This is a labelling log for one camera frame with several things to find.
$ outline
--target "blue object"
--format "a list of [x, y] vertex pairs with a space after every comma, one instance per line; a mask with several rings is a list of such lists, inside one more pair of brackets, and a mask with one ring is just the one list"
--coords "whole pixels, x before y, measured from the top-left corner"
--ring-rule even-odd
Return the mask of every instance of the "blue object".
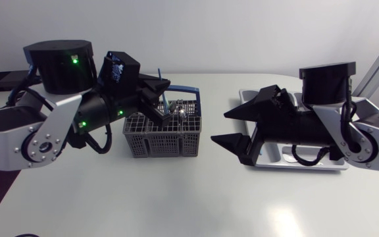
[[197, 115], [201, 117], [201, 99], [200, 99], [200, 89], [194, 88], [191, 86], [176, 86], [176, 85], [170, 85], [167, 89], [167, 91], [170, 92], [186, 92], [186, 93], [194, 93], [195, 99], [197, 100], [197, 104], [195, 105], [195, 108], [197, 108]]

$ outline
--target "white table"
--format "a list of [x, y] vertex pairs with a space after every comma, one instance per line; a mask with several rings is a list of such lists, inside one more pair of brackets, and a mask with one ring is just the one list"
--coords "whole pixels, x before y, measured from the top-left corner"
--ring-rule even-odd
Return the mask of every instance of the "white table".
[[[255, 169], [210, 140], [245, 129], [223, 117], [240, 88], [299, 91], [299, 79], [164, 77], [201, 90], [198, 157], [134, 159], [116, 121], [108, 154], [68, 146], [52, 165], [22, 171], [0, 204], [0, 236], [379, 236], [379, 172]], [[104, 132], [92, 134], [104, 143]]]

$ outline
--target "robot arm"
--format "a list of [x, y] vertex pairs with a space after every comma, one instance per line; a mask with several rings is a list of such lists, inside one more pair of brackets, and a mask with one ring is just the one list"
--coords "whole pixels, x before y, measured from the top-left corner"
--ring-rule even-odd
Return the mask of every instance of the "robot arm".
[[[349, 164], [379, 171], [379, 108], [362, 97], [350, 96], [349, 77], [355, 63], [300, 69], [302, 101], [278, 86], [262, 88], [256, 98], [224, 114], [226, 118], [257, 123], [252, 137], [242, 134], [212, 136], [240, 163], [255, 166], [265, 142], [292, 144], [302, 165], [315, 165], [326, 154]], [[296, 145], [323, 147], [314, 161], [296, 154]]]
[[[27, 78], [12, 91], [8, 107], [0, 109], [0, 170], [42, 167], [55, 161], [66, 143], [90, 145], [98, 153], [111, 146], [109, 124], [135, 112], [163, 126], [169, 115], [158, 109], [159, 96], [169, 80], [139, 73], [139, 63], [123, 52], [110, 51], [96, 76], [91, 43], [59, 40], [24, 48], [33, 78], [43, 83], [28, 87]], [[19, 91], [26, 91], [15, 101]], [[43, 106], [51, 111], [41, 112]], [[100, 148], [89, 132], [106, 126], [107, 144]]]

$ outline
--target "white wall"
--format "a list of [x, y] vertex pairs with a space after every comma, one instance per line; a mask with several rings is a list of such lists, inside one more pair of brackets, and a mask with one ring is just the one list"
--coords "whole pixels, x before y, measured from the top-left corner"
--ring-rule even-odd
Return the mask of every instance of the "white wall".
[[[22, 48], [93, 44], [169, 72], [269, 72], [356, 61], [356, 86], [379, 54], [375, 0], [0, 0], [0, 70], [26, 69]], [[379, 106], [379, 91], [372, 98]]]

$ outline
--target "dishwasher cutlery basket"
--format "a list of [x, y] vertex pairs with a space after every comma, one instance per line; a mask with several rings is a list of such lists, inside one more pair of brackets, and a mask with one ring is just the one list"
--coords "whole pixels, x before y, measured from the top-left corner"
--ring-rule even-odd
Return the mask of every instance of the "dishwasher cutlery basket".
[[[125, 118], [123, 133], [135, 158], [144, 157], [195, 157], [198, 154], [201, 132], [201, 101], [198, 88], [169, 86], [167, 91], [194, 93], [196, 100], [176, 100], [171, 120], [164, 128], [155, 126], [142, 113]], [[178, 108], [188, 114], [185, 122], [180, 121]], [[158, 106], [164, 111], [164, 103]]]

